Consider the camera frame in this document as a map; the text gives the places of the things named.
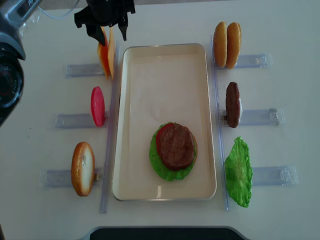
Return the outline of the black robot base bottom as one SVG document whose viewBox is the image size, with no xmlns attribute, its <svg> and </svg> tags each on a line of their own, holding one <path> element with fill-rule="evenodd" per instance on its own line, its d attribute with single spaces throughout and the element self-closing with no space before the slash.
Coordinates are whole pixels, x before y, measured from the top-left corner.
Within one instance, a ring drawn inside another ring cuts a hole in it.
<svg viewBox="0 0 320 240">
<path fill-rule="evenodd" d="M 102 227 L 88 240 L 246 240 L 226 227 Z"/>
</svg>

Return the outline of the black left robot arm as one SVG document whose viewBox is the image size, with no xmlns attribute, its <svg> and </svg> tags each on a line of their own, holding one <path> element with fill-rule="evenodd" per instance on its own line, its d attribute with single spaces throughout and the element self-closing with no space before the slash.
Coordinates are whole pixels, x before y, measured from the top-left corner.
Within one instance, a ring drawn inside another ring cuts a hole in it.
<svg viewBox="0 0 320 240">
<path fill-rule="evenodd" d="M 19 103 L 24 89 L 24 72 L 20 64 L 26 54 L 19 29 L 40 5 L 39 0 L 2 0 L 0 2 L 0 122 L 3 124 Z M 128 13 L 134 14 L 132 0 L 89 0 L 87 7 L 75 13 L 77 28 L 86 26 L 87 35 L 107 44 L 103 27 L 118 26 L 127 38 Z"/>
</svg>

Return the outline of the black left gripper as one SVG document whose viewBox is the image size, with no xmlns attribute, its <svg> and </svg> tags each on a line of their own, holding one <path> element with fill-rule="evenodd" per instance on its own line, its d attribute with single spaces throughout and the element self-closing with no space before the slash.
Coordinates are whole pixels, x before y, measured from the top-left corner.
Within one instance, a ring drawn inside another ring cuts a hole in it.
<svg viewBox="0 0 320 240">
<path fill-rule="evenodd" d="M 127 40 L 128 13 L 136 12 L 134 0 L 86 0 L 86 2 L 87 7 L 74 14 L 74 22 L 78 28 L 85 25 L 87 35 L 105 46 L 105 34 L 101 26 L 118 25 L 123 40 Z"/>
</svg>

